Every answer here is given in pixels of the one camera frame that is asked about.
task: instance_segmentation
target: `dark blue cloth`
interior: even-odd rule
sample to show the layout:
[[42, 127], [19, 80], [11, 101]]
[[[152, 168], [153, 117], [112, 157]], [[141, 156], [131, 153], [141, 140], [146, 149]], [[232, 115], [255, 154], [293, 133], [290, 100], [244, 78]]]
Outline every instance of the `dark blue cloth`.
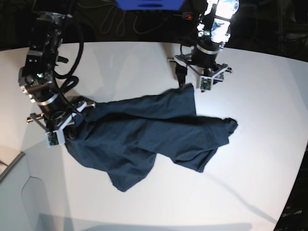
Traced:
[[144, 179], [156, 154], [203, 172], [236, 129], [232, 119], [197, 117], [193, 86], [157, 96], [99, 103], [78, 126], [68, 152], [83, 166], [106, 171], [126, 191]]

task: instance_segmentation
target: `white tabletop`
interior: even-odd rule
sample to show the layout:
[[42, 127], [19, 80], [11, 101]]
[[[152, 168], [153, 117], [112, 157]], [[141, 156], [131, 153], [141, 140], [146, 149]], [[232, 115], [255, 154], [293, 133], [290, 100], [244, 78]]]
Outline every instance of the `white tabletop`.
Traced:
[[[238, 121], [230, 144], [219, 148], [204, 173], [158, 155], [148, 177], [123, 193], [105, 172], [81, 166], [64, 147], [47, 149], [36, 124], [26, 126], [29, 113], [39, 113], [17, 84], [26, 51], [0, 52], [0, 147], [25, 151], [31, 175], [45, 182], [49, 215], [59, 230], [65, 217], [75, 230], [106, 225], [114, 227], [108, 230], [136, 230], [136, 225], [185, 231], [274, 229], [308, 141], [307, 63], [225, 49], [217, 62], [228, 64], [233, 74], [226, 73], [212, 91], [196, 92], [195, 100], [199, 115]], [[77, 44], [60, 48], [70, 64], [76, 53]], [[76, 71], [80, 82], [70, 94], [109, 102], [176, 88], [167, 56], [178, 53], [179, 46], [172, 44], [85, 44]], [[58, 70], [69, 68], [61, 64]], [[187, 81], [196, 84], [196, 76], [189, 72]]]

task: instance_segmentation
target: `white table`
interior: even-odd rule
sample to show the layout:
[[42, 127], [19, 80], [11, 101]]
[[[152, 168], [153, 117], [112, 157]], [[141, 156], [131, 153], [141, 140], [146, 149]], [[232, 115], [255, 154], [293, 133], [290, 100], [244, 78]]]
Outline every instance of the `white table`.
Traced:
[[[39, 112], [17, 84], [27, 49], [0, 52], [0, 148], [26, 153], [30, 174], [45, 182], [42, 214], [54, 230], [271, 231], [288, 199], [308, 141], [308, 64], [225, 49], [218, 63], [233, 74], [212, 91], [195, 93], [199, 115], [231, 117], [239, 127], [197, 173], [158, 155], [140, 183], [122, 193], [107, 174], [78, 164], [64, 147], [47, 149], [43, 130], [26, 126]], [[99, 102], [176, 88], [167, 56], [179, 46], [142, 42], [85, 44], [76, 92]], [[60, 54], [70, 64], [77, 44]], [[65, 73], [70, 65], [61, 64]], [[189, 72], [188, 82], [196, 83]]]

